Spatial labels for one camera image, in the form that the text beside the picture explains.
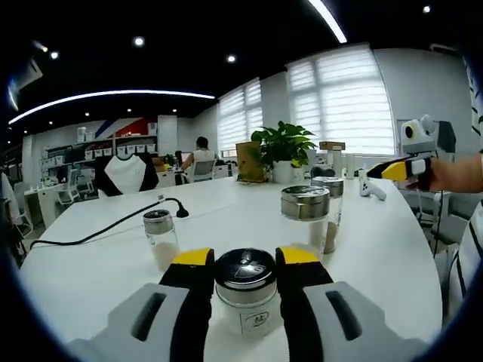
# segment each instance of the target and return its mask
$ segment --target white game controller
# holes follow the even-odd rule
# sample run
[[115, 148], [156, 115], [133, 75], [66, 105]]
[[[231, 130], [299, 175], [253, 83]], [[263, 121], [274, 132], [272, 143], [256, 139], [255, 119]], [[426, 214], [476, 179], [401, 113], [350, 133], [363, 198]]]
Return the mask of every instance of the white game controller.
[[359, 178], [359, 194], [365, 197], [372, 194], [376, 195], [381, 201], [386, 200], [386, 193], [373, 183], [370, 183], [366, 176]]

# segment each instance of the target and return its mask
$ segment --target desk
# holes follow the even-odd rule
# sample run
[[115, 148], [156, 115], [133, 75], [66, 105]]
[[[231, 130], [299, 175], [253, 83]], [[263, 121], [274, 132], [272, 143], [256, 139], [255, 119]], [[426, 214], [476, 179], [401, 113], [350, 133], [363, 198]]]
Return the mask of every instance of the desk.
[[[375, 180], [385, 202], [358, 195], [358, 180], [346, 180], [337, 249], [325, 266], [335, 281], [346, 281], [386, 312], [400, 336], [430, 342], [441, 328], [441, 291], [432, 254], [401, 193], [389, 181]], [[277, 232], [280, 215], [277, 184], [242, 185], [216, 179], [162, 190], [122, 195], [72, 205], [42, 235], [74, 241], [90, 235], [156, 200], [159, 193], [179, 198], [190, 216], [178, 219], [181, 250], [210, 246], [216, 256], [236, 247], [270, 253], [294, 240]], [[172, 202], [163, 208], [175, 212]], [[253, 232], [247, 233], [247, 225]], [[102, 240], [74, 247], [37, 245], [20, 270], [26, 291], [62, 342], [88, 339], [107, 323], [107, 314], [145, 283], [161, 274], [152, 258], [142, 216], [117, 225]], [[252, 344], [234, 339], [221, 323], [214, 295], [206, 360], [287, 360], [283, 328]]]

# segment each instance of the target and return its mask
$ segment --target led light strip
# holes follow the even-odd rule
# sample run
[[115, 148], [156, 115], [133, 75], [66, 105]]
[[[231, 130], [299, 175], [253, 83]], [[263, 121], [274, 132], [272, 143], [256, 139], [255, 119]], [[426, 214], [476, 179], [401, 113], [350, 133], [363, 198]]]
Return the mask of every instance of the led light strip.
[[46, 104], [42, 104], [41, 106], [32, 108], [21, 115], [18, 115], [15, 118], [12, 118], [8, 124], [13, 124], [19, 119], [22, 119], [23, 117], [26, 117], [27, 115], [31, 115], [32, 113], [35, 113], [37, 111], [40, 111], [42, 109], [48, 108], [55, 106], [56, 104], [61, 104], [65, 102], [69, 102], [71, 100], [81, 100], [84, 98], [91, 98], [91, 97], [99, 97], [99, 96], [110, 96], [113, 94], [167, 94], [171, 96], [185, 96], [185, 97], [196, 97], [196, 98], [205, 98], [207, 100], [213, 100], [213, 96], [207, 96], [205, 94], [197, 94], [197, 93], [187, 93], [187, 92], [176, 92], [173, 90], [151, 90], [151, 89], [129, 89], [129, 90], [106, 90], [104, 92], [95, 92], [95, 93], [87, 93], [87, 94], [79, 94], [78, 96], [72, 96], [72, 97], [67, 97], [63, 98], [61, 100], [55, 100], [53, 102], [49, 102]]
[[339, 43], [347, 43], [346, 36], [340, 29], [339, 24], [335, 21], [331, 12], [327, 9], [325, 4], [321, 0], [309, 0], [309, 3], [317, 10], [317, 12], [324, 18], [329, 28], [331, 28], [332, 33], [335, 35]]

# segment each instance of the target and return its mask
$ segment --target potted plant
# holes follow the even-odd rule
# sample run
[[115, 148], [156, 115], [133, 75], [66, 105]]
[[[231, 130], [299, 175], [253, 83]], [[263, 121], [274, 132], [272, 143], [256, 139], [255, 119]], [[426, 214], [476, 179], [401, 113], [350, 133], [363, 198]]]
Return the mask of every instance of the potted plant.
[[274, 183], [292, 183], [292, 167], [309, 164], [307, 149], [314, 149], [315, 144], [307, 136], [313, 133], [295, 124], [278, 123], [278, 130], [262, 127], [251, 134], [252, 141], [260, 142], [261, 162], [268, 171], [272, 171]]

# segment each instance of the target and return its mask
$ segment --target black cable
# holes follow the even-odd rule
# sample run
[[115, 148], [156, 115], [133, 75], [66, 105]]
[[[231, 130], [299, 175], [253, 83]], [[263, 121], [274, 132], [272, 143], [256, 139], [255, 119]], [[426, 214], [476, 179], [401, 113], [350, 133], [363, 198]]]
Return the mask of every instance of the black cable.
[[441, 190], [441, 200], [439, 202], [439, 212], [438, 212], [438, 227], [436, 228], [435, 236], [435, 249], [432, 251], [432, 258], [436, 256], [436, 250], [438, 249], [438, 237], [439, 237], [439, 224], [441, 224], [441, 212], [443, 211], [443, 190]]
[[143, 211], [145, 210], [148, 210], [150, 209], [151, 207], [154, 207], [156, 205], [159, 205], [160, 204], [160, 201], [157, 201], [155, 202], [154, 204], [150, 204], [146, 207], [143, 207], [142, 209], [139, 209], [138, 211], [134, 211], [133, 213], [130, 213], [129, 215], [123, 217], [122, 219], [114, 222], [113, 224], [107, 226], [106, 228], [100, 230], [99, 232], [95, 232], [93, 233], [92, 235], [89, 235], [81, 240], [77, 240], [77, 241], [70, 241], [69, 243], [60, 243], [58, 241], [46, 241], [46, 240], [36, 240], [34, 241], [33, 243], [30, 244], [30, 250], [32, 250], [32, 247], [35, 245], [35, 244], [50, 244], [50, 245], [63, 245], [63, 246], [69, 246], [69, 245], [79, 245], [79, 244], [82, 244], [92, 238], [95, 238], [96, 236], [104, 233], [104, 232], [107, 232], [108, 230], [112, 229], [114, 226], [117, 226], [119, 225], [121, 222], [124, 222], [126, 221], [127, 219], [131, 218], [132, 216], [135, 216], [137, 215], [138, 213], [142, 213]]
[[49, 245], [60, 245], [60, 246], [70, 246], [70, 245], [82, 244], [82, 243], [84, 243], [84, 242], [86, 242], [86, 241], [88, 241], [92, 238], [95, 238], [96, 236], [98, 236], [100, 234], [103, 234], [104, 232], [107, 232], [108, 230], [112, 229], [114, 226], [119, 225], [121, 222], [124, 222], [124, 221], [126, 221], [127, 219], [129, 219], [133, 216], [136, 216], [138, 213], [142, 213], [143, 211], [146, 211], [146, 210], [150, 209], [151, 207], [159, 205], [163, 201], [176, 201], [176, 203], [178, 204], [178, 207], [179, 207], [179, 210], [176, 212], [177, 217], [183, 218], [183, 217], [187, 217], [189, 215], [188, 210], [184, 208], [183, 204], [181, 204], [181, 201], [179, 201], [177, 198], [165, 198], [164, 200], [157, 201], [154, 204], [150, 204], [146, 207], [143, 207], [142, 209], [139, 209], [138, 211], [134, 211], [133, 213], [130, 213], [129, 215], [127, 215], [127, 216], [123, 217], [122, 219], [114, 222], [113, 224], [107, 226], [106, 228], [100, 230], [99, 232], [95, 232], [94, 234], [89, 235], [89, 236], [87, 236], [87, 237], [85, 237], [81, 240], [70, 241], [69, 243], [60, 243], [58, 241], [36, 240], [36, 241], [34, 241], [33, 243], [30, 244], [30, 250], [32, 250], [32, 247], [35, 244], [49, 244]]

